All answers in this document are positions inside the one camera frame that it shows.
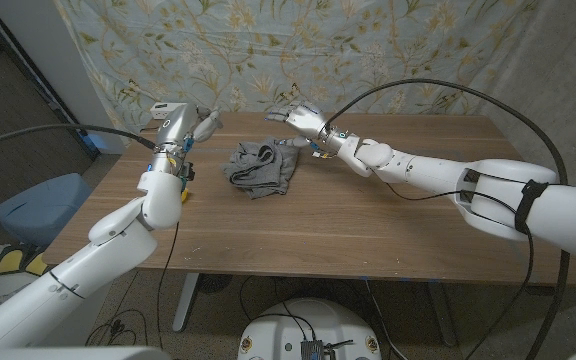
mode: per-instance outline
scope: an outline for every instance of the table top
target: table top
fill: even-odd
[[[261,113],[224,113],[224,128],[195,144],[187,160],[195,180],[183,205],[169,269],[201,273],[519,283],[525,276],[528,243],[485,234],[465,223],[445,198],[407,201],[376,176],[356,175],[339,159],[300,152],[286,195],[250,200],[219,169],[240,141],[291,138],[287,126]],[[482,116],[341,116],[336,125],[362,138],[385,142],[410,154],[457,161],[520,160],[493,123]],[[153,120],[147,128],[157,126]],[[154,139],[156,131],[144,131]],[[133,143],[44,254],[60,263],[88,243],[102,217],[142,196],[136,189],[151,153]],[[407,184],[410,197],[428,193]],[[159,246],[141,268],[163,268],[175,229],[153,232]],[[535,240],[534,283],[556,282],[559,250]],[[576,258],[569,284],[576,284]]]

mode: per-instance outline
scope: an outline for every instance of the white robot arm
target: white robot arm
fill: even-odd
[[[512,160],[463,163],[406,154],[335,127],[327,129],[323,112],[308,102],[274,109],[266,119],[321,140],[361,176],[374,172],[386,183],[405,182],[434,194],[462,191],[447,196],[465,221],[481,231],[524,241],[527,226],[532,235],[576,255],[576,187],[552,185],[557,177],[550,169]],[[517,216],[473,192],[501,200]]]
[[[186,154],[221,127],[218,117],[218,110],[190,103],[168,115],[150,171],[137,185],[146,195],[101,219],[88,233],[90,244],[0,306],[0,349],[36,345],[87,297],[153,253],[157,241],[150,231],[181,217],[181,193],[194,176]]]

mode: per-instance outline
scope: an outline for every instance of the white wall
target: white wall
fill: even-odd
[[[488,94],[528,116],[559,148],[576,186],[576,0],[544,1]],[[555,168],[527,127],[494,105],[481,112],[527,161]]]
[[[113,127],[51,0],[0,0],[0,17],[80,123]],[[116,135],[90,138],[103,153],[125,150]]]

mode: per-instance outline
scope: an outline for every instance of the floral curtain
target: floral curtain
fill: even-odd
[[[485,91],[536,0],[54,0],[117,127],[156,101],[325,111],[389,81],[429,77]],[[380,91],[350,111],[470,113],[433,85]]]

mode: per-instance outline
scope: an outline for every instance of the gray cloth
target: gray cloth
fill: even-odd
[[[221,169],[231,184],[251,199],[285,194],[288,180],[295,171],[299,148],[279,144],[273,137],[261,143],[242,142]]]

